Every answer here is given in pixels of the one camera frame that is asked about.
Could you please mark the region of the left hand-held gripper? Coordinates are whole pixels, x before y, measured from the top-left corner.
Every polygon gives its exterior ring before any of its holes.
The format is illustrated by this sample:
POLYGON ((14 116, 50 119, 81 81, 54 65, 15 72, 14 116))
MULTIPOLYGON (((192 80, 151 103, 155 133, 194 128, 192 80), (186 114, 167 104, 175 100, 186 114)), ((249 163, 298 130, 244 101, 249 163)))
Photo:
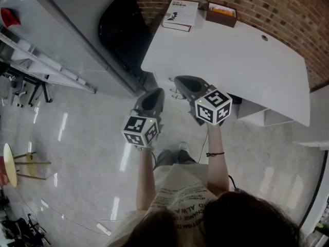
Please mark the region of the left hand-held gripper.
POLYGON ((162 88, 148 91, 138 98, 121 127, 121 134, 128 144, 147 148, 157 138, 162 127, 160 122, 164 99, 162 88))

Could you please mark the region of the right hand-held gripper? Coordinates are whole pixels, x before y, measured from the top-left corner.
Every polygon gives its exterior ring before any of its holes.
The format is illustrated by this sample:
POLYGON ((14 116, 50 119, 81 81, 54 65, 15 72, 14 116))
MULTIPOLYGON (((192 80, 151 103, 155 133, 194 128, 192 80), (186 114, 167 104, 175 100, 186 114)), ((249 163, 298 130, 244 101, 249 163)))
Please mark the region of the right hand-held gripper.
POLYGON ((202 78, 176 76, 174 83, 184 99, 192 100, 190 113, 200 126, 204 123, 222 125, 231 114, 232 98, 202 78))

